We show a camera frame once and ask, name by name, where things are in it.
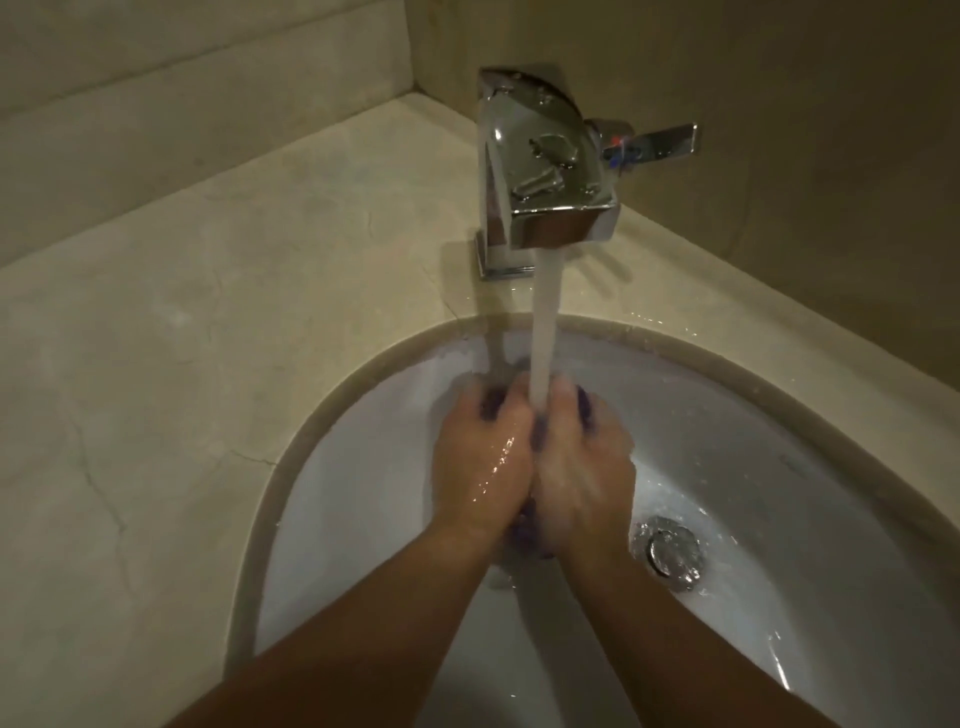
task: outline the sink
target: sink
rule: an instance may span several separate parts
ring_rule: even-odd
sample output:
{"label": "sink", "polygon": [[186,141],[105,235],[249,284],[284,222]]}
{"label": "sink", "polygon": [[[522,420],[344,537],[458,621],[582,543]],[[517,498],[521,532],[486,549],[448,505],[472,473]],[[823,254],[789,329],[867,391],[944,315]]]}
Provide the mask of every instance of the sink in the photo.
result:
{"label": "sink", "polygon": [[[458,386],[469,372],[522,366],[529,351],[529,332],[512,330],[431,345],[388,376],[379,366],[378,383],[333,408],[342,414],[301,468],[281,463],[238,592],[234,664],[423,529],[431,451]],[[923,538],[865,485],[876,473],[840,470],[719,384],[716,366],[700,368],[713,378],[642,347],[558,336],[556,369],[611,402],[634,437],[636,527],[669,519],[699,543],[700,579],[677,599],[842,726],[955,724],[960,619],[955,577],[938,564],[956,553],[938,560],[941,545],[916,546]],[[471,602],[418,725],[638,723],[556,562],[508,553]]]}

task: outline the wall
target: wall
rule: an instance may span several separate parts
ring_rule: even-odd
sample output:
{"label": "wall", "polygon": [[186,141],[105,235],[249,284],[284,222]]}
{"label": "wall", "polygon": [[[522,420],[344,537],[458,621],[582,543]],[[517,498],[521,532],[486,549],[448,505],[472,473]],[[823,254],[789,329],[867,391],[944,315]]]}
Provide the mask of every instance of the wall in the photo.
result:
{"label": "wall", "polygon": [[402,0],[0,3],[0,265],[413,84]]}
{"label": "wall", "polygon": [[696,120],[624,202],[960,387],[960,31],[946,2],[407,0],[414,75],[558,62],[584,112]]}

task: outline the faucet lever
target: faucet lever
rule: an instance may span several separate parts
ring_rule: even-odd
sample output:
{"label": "faucet lever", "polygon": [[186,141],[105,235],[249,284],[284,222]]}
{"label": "faucet lever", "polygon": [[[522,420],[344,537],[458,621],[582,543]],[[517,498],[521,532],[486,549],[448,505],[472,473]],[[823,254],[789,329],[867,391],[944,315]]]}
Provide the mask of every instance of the faucet lever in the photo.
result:
{"label": "faucet lever", "polygon": [[601,159],[609,169],[615,169],[620,174],[648,161],[693,154],[700,141],[696,124],[636,134],[634,128],[625,121],[588,119],[586,123],[600,150]]}

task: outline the marble countertop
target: marble countertop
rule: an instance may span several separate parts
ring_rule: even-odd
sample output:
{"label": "marble countertop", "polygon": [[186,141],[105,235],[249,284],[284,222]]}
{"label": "marble countertop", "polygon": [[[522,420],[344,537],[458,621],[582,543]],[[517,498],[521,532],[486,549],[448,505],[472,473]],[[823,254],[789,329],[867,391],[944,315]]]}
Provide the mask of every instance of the marble countertop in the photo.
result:
{"label": "marble countertop", "polygon": [[[0,724],[158,725],[221,674],[274,463],[481,283],[473,125],[413,94],[0,270]],[[563,311],[684,339],[960,524],[960,393],[624,210]]]}

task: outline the wet hand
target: wet hand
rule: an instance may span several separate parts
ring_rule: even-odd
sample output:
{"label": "wet hand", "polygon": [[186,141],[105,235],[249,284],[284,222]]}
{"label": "wet hand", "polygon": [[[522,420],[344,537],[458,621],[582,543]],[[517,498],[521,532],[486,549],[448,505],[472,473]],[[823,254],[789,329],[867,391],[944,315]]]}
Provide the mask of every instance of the wet hand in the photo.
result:
{"label": "wet hand", "polygon": [[630,433],[611,408],[566,376],[550,384],[534,499],[546,546],[561,560],[626,553],[636,469]]}
{"label": "wet hand", "polygon": [[519,512],[534,472],[528,380],[518,376],[487,420],[484,387],[475,378],[446,416],[433,451],[433,523],[498,540]]}

